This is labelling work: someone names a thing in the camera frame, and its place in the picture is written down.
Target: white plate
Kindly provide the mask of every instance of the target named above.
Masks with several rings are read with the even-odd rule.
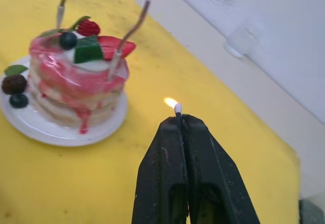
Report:
[[[29,56],[19,59],[14,64],[29,67]],[[32,139],[57,146],[84,146],[105,139],[122,125],[127,111],[127,99],[123,93],[114,114],[100,125],[90,127],[88,133],[82,135],[79,134],[78,128],[64,127],[49,121],[41,113],[38,113],[31,103],[22,109],[12,108],[9,104],[10,95],[4,94],[2,91],[1,93],[1,109],[14,128]]]

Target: white cream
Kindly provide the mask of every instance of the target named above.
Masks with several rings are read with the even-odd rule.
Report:
[[[77,36],[78,39],[82,39],[85,36],[77,33],[76,31],[73,31],[73,33]],[[67,50],[64,52],[64,55],[66,56],[69,63],[74,65],[75,67],[78,67],[80,69],[89,71],[89,72],[102,72],[110,69],[111,64],[108,61],[105,60],[91,60],[84,63],[74,63],[75,59],[75,49]]]

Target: cake candle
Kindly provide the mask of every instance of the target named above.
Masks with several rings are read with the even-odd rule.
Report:
[[[123,39],[120,42],[117,49],[114,51],[114,56],[113,56],[113,59],[112,59],[112,62],[111,62],[111,68],[110,68],[110,73],[109,73],[109,76],[108,76],[108,80],[111,80],[113,78],[115,69],[117,68],[117,65],[118,65],[118,63],[119,63],[119,61],[121,59],[121,56],[122,56],[122,49],[123,49],[124,44],[127,42],[128,38],[130,38],[131,35],[134,34],[140,28],[140,26],[142,25],[143,21],[145,20],[145,18],[147,16],[150,4],[151,4],[151,0],[146,0],[145,1],[145,4],[144,4],[144,6],[142,8],[140,17],[138,19],[138,22],[136,23],[136,25],[129,32],[127,32],[127,34],[123,37]]]
[[[63,20],[66,0],[60,0],[56,12],[56,28],[59,29]]]

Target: strawberry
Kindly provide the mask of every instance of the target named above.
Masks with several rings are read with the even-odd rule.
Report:
[[[122,41],[112,36],[98,36],[97,40],[102,48],[105,60],[111,60],[113,58],[114,51]],[[127,57],[135,48],[136,45],[134,43],[127,41],[122,49],[122,58]]]

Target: clamp jaw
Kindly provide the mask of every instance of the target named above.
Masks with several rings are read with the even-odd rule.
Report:
[[[204,122],[163,121],[138,171],[132,224],[259,224],[238,168]]]

